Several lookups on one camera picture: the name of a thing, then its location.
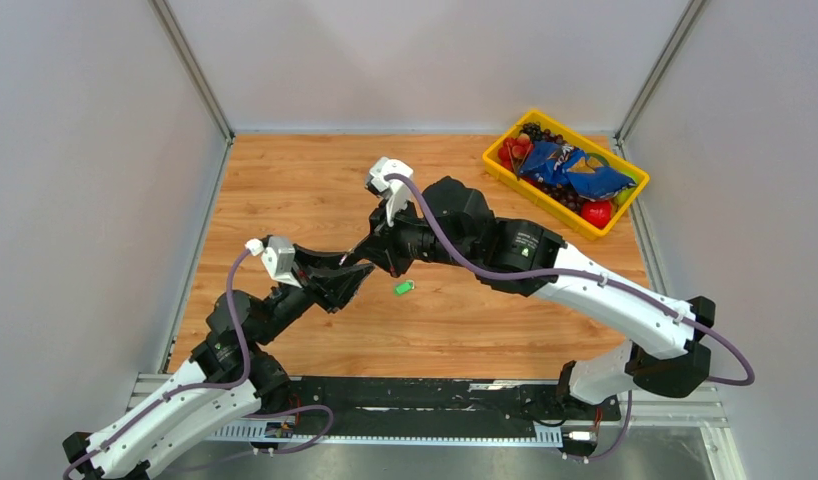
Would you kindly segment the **green key tag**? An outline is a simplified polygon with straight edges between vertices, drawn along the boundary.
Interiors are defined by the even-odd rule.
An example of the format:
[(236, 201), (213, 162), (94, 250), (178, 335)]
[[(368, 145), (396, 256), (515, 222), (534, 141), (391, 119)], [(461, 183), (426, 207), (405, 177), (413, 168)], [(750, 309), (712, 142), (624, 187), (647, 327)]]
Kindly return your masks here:
[(405, 280), (393, 287), (393, 293), (396, 296), (405, 295), (415, 289), (415, 283), (412, 280)]

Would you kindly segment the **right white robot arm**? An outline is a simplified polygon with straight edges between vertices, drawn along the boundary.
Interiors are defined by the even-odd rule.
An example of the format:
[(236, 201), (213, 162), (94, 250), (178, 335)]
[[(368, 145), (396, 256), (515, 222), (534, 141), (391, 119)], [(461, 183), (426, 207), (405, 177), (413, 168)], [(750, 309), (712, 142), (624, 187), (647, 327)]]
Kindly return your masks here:
[(368, 174), (379, 198), (369, 234), (347, 254), (395, 277), (414, 261), (460, 266), (491, 289), (564, 305), (622, 333), (615, 349), (562, 368), (556, 403), (581, 417), (605, 398), (639, 387), (684, 398), (709, 380), (701, 340), (714, 305), (664, 297), (594, 262), (560, 235), (496, 216), (481, 192), (445, 177), (420, 192), (399, 173)]

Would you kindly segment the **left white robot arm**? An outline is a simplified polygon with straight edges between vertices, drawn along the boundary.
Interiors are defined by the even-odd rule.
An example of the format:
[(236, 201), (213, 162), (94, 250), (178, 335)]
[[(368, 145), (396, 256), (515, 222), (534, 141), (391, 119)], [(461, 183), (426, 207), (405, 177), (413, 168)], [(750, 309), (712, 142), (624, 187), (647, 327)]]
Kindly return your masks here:
[(122, 417), (65, 439), (63, 478), (154, 479), (234, 420), (298, 413), (288, 374), (263, 346), (314, 306), (343, 309), (374, 269), (284, 237), (248, 241), (207, 319), (205, 340)]

